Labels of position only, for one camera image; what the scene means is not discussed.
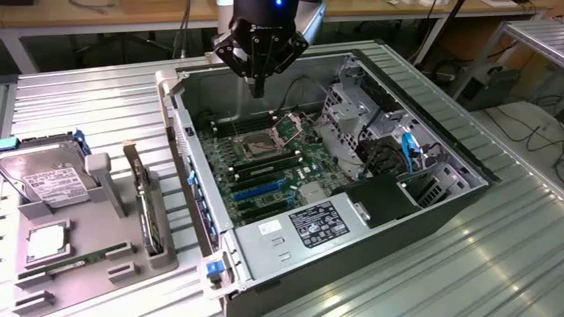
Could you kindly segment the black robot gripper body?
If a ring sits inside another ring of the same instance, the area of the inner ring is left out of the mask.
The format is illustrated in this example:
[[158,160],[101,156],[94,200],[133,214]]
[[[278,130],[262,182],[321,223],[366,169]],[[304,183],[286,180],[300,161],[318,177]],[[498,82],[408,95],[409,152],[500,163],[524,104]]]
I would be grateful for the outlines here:
[[233,1],[229,24],[230,46],[304,47],[305,40],[296,31],[298,1]]

